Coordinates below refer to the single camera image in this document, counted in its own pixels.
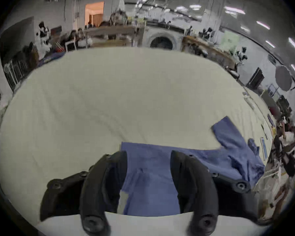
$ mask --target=orange curtain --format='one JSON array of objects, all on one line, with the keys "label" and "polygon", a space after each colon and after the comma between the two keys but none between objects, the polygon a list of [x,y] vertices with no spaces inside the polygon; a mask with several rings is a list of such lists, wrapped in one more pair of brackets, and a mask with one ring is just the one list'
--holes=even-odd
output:
[{"label": "orange curtain", "polygon": [[92,15],[92,24],[98,27],[103,22],[103,14]]}]

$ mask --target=washing machine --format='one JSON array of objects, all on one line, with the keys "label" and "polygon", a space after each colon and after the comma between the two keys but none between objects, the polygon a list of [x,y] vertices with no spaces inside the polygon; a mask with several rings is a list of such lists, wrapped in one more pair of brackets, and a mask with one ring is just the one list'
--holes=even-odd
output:
[{"label": "washing machine", "polygon": [[169,24],[148,21],[143,34],[142,46],[181,51],[184,29]]}]

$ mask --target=white tablecloth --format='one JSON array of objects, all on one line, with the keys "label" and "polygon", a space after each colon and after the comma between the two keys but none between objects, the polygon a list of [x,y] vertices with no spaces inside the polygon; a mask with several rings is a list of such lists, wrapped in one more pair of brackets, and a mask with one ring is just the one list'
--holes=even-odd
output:
[{"label": "white tablecloth", "polygon": [[122,141],[215,149],[210,127],[229,116],[260,146],[261,122],[243,91],[218,64],[195,55],[129,47],[69,52],[33,71],[8,106],[0,183],[36,225],[48,181],[88,170]]}]

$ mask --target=blue towel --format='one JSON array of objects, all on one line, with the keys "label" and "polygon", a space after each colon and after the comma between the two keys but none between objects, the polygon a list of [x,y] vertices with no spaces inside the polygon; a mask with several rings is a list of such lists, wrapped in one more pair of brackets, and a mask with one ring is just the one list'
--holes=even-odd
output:
[{"label": "blue towel", "polygon": [[196,150],[149,144],[122,143],[127,151],[128,169],[122,191],[128,193],[123,214],[133,216],[167,216],[180,213],[177,190],[170,172],[172,150],[194,155],[211,172],[232,179],[244,179],[254,186],[264,173],[259,147],[253,139],[248,145],[226,116],[212,126],[222,147]]}]

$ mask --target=wooden table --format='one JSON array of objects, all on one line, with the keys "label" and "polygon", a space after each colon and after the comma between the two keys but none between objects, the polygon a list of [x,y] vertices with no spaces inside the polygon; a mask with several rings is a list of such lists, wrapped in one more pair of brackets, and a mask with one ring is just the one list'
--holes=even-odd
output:
[{"label": "wooden table", "polygon": [[129,40],[121,40],[118,39],[118,34],[128,35],[134,39],[138,45],[142,44],[142,37],[144,33],[144,27],[134,27],[134,26],[101,26],[98,28],[89,28],[84,30],[83,32],[86,35],[86,39],[99,37],[103,35],[116,35],[115,40],[107,40],[103,42],[95,42],[90,45],[90,47],[105,47],[105,46],[124,46],[130,45],[131,42]]},{"label": "wooden table", "polygon": [[222,67],[228,66],[230,69],[234,69],[236,61],[233,59],[232,56],[230,56],[228,53],[224,53],[223,51],[211,47],[208,42],[192,37],[192,36],[185,36],[182,40],[182,52],[185,51],[185,47],[188,44],[194,44],[197,45],[200,49],[203,49],[208,52],[207,58],[209,60],[215,61],[218,64],[220,64]]}]

